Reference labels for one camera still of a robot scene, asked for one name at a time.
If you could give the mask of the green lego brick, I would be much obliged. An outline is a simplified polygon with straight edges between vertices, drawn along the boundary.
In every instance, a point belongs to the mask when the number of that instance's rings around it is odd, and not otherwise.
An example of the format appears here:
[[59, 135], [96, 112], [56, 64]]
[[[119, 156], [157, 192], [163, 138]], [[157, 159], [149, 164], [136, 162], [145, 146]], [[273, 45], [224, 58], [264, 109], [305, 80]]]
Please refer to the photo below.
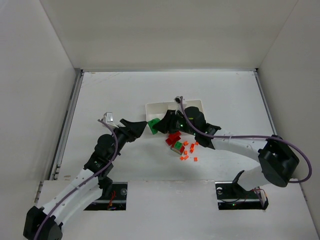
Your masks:
[[147, 122], [149, 129], [153, 135], [158, 133], [158, 130], [154, 129], [154, 125], [160, 121], [159, 118], [153, 118]]

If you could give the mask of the green red lego block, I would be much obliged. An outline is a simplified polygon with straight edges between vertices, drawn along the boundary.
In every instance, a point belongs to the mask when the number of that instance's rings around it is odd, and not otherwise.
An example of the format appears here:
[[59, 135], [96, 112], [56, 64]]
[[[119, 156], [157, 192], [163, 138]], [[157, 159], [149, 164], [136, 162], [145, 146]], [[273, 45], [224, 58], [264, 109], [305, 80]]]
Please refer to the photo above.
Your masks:
[[185, 151], [185, 146], [182, 142], [180, 141], [176, 141], [171, 145], [170, 148], [172, 151], [174, 151], [175, 153], [178, 153], [179, 155], [182, 155], [183, 152]]

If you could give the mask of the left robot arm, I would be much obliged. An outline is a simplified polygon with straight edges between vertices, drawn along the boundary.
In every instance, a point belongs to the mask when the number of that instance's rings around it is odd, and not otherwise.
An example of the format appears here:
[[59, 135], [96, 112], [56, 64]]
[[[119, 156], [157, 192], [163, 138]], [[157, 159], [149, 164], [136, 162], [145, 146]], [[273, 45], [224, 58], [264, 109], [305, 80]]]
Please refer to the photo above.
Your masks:
[[62, 239], [68, 221], [98, 198], [110, 194], [113, 181], [108, 174], [113, 168], [113, 161], [126, 143], [141, 137], [147, 126], [146, 121], [130, 122], [125, 119], [120, 120], [121, 125], [102, 120], [99, 123], [110, 133], [98, 138], [89, 160], [64, 190], [43, 206], [29, 209], [23, 229], [26, 239]]

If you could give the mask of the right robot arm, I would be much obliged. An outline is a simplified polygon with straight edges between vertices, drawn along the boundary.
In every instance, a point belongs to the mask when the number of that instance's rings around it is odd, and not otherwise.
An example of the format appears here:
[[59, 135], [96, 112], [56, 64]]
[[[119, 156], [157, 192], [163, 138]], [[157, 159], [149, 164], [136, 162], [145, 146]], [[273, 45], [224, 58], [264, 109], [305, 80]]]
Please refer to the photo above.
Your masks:
[[185, 108], [184, 112], [167, 110], [152, 129], [163, 134], [190, 134], [205, 148], [232, 152], [256, 161], [257, 167], [242, 170], [233, 179], [234, 187], [239, 190], [250, 191], [267, 184], [285, 188], [299, 164], [298, 157], [281, 137], [235, 138], [231, 132], [208, 123], [194, 106]]

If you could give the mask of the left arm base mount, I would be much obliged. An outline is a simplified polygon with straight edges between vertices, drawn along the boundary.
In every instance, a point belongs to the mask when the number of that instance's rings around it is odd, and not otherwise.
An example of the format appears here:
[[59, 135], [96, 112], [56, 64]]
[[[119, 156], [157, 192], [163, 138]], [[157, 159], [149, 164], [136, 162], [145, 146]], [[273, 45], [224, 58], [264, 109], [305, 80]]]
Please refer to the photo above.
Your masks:
[[114, 182], [110, 190], [104, 190], [85, 211], [125, 211], [127, 208], [128, 182]]

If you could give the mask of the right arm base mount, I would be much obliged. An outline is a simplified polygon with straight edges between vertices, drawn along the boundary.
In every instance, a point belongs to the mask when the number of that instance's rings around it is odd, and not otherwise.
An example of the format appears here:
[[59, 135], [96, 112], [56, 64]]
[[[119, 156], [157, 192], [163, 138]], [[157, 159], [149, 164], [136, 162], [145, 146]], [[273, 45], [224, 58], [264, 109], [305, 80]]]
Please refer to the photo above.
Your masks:
[[239, 184], [239, 178], [244, 173], [240, 171], [233, 181], [216, 181], [215, 192], [217, 206], [222, 210], [263, 210], [269, 206], [269, 199], [264, 189], [255, 187], [250, 191]]

